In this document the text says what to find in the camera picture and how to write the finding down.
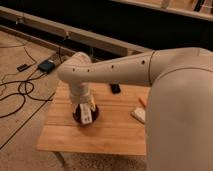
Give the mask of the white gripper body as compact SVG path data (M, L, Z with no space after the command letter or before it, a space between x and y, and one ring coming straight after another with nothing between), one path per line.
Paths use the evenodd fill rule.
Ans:
M94 98L88 87L70 88L70 100L73 104L87 104L92 110L95 110Z

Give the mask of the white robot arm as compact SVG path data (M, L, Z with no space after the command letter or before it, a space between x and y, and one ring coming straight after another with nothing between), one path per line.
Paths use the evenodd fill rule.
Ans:
M91 100L91 83L147 87L147 171L213 171L212 50L153 50L96 63L77 52L58 77L77 105Z

